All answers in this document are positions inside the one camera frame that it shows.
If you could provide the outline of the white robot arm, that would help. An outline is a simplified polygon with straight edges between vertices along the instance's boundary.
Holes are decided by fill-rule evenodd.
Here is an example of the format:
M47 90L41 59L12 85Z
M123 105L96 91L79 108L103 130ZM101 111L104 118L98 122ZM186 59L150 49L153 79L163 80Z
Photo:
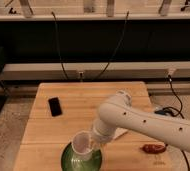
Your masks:
M108 143L117 128L139 132L190 153L190 120L136 109L125 91L111 95L98 107L91 136L96 142Z

